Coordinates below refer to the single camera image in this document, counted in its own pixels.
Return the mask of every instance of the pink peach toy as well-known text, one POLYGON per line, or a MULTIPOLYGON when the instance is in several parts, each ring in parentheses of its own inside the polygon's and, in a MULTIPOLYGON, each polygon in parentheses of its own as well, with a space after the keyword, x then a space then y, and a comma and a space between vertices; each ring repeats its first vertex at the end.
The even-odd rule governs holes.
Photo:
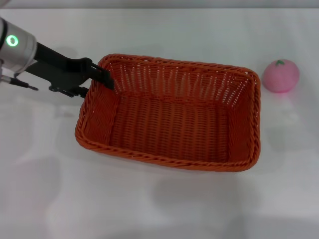
POLYGON ((298 83, 300 72, 290 60, 277 60, 270 63, 263 75, 263 84, 271 92, 285 93, 298 83))

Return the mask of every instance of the woven basket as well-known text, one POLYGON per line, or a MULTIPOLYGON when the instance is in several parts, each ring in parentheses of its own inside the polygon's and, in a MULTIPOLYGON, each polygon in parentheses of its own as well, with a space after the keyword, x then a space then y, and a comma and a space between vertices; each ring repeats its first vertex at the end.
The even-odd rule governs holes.
POLYGON ((99 65, 75 135, 87 149, 167 167, 243 171, 260 154, 260 80, 220 64, 113 54, 99 65))

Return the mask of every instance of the basket rim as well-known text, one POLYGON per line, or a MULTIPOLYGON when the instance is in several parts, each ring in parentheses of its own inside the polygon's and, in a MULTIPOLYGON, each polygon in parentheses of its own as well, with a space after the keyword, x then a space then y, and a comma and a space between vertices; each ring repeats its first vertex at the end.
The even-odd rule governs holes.
MULTIPOLYGON (((155 58, 155 57, 148 57, 148 56, 135 56, 135 55, 124 55, 124 54, 110 54, 101 59, 99 62, 99 66, 102 66, 102 64, 105 64, 106 61, 109 60, 109 58, 120 58, 124 60, 131 60, 134 59, 147 59, 145 64, 158 64, 161 62, 161 64, 171 64, 172 62, 178 62, 180 64, 183 63, 190 63, 189 61, 175 61, 175 60, 167 60, 163 58, 155 58)), ((194 62, 198 69, 203 69, 209 67, 209 65, 212 66, 212 68, 215 69, 227 69, 227 72, 234 71, 236 73, 243 74, 245 77, 247 77, 249 80, 254 81, 252 84, 252 97, 251 97, 251 108, 250 108, 250 119, 252 120, 253 124, 251 125, 251 133, 250 133, 250 139, 249 142, 253 145, 250 146, 250 152, 249 152, 249 158, 242 161, 237 162, 206 162, 206 161, 191 161, 191 160, 184 160, 184 159, 177 159, 177 158, 169 158, 159 155, 153 155, 149 153, 129 150, 129 149, 123 149, 119 147, 114 147, 110 145, 104 145, 102 143, 94 142, 86 137, 84 134, 84 129, 86 127, 86 123, 83 122, 83 118, 79 118, 76 128, 75 128, 75 136, 78 143, 90 150, 98 151, 100 153, 106 153, 108 155, 112 156, 120 156, 125 157, 129 159, 133 159, 136 161, 142 161, 152 164, 157 164, 161 166, 167 166, 167 167, 174 167, 174 168, 181 168, 181 169, 190 169, 190 170, 201 170, 201 171, 228 171, 228 172, 239 172, 244 171, 252 166, 254 166, 259 158, 260 154, 260 79, 258 75, 253 72, 250 69, 247 69, 245 67, 235 67, 235 66, 229 66, 229 65, 223 65, 223 64, 216 64, 216 63, 201 63, 201 62, 194 62)), ((94 100, 96 89, 99 87, 102 87, 103 85, 92 81, 91 87, 89 89, 89 92, 87 96, 85 97, 85 100, 82 104, 80 114, 82 112, 87 111, 89 104, 88 102, 91 102, 94 100)))

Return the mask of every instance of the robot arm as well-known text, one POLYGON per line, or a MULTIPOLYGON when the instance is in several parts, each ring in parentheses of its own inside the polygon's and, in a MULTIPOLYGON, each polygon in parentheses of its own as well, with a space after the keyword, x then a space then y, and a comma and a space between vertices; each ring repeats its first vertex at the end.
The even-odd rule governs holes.
POLYGON ((1 80, 13 85, 37 90, 17 79, 23 71, 48 80, 50 90, 73 97, 85 97, 87 89, 79 87, 87 79, 98 81, 109 89, 114 82, 109 71, 97 66, 89 58, 70 59, 38 43, 35 37, 0 18, 0 69, 15 72, 14 78, 1 74, 1 80))

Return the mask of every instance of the white surface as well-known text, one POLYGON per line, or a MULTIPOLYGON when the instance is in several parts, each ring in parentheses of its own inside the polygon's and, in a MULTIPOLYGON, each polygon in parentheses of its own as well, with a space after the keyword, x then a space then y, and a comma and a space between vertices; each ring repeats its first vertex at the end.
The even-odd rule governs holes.
POLYGON ((0 87, 0 238, 317 239, 319 10, 2 10, 68 57, 109 53, 218 62, 261 74, 287 58, 294 91, 262 88, 262 153, 242 173, 174 170, 78 145, 83 102, 0 87))
POLYGON ((11 0, 12 8, 319 7, 318 0, 11 0))

